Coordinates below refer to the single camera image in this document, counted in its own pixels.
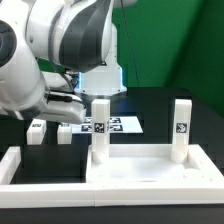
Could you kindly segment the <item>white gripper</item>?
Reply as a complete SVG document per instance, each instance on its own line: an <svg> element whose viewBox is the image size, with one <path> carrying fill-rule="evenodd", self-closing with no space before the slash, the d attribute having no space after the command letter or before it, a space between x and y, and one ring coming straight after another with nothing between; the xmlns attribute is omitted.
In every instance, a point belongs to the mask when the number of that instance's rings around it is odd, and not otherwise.
<svg viewBox="0 0 224 224"><path fill-rule="evenodd" d="M58 123L82 124L86 116L86 105L83 101L70 94L51 94L47 108L37 119Z"/></svg>

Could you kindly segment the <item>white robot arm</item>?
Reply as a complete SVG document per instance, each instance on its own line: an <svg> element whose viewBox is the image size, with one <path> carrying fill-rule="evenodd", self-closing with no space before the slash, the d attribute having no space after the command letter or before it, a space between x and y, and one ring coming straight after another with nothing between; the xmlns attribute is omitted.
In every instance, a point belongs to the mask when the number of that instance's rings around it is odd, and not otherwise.
<svg viewBox="0 0 224 224"><path fill-rule="evenodd" d="M52 90L37 60L88 72L103 63L112 12L138 0L0 0L0 115L81 124L86 106L67 89Z"/></svg>

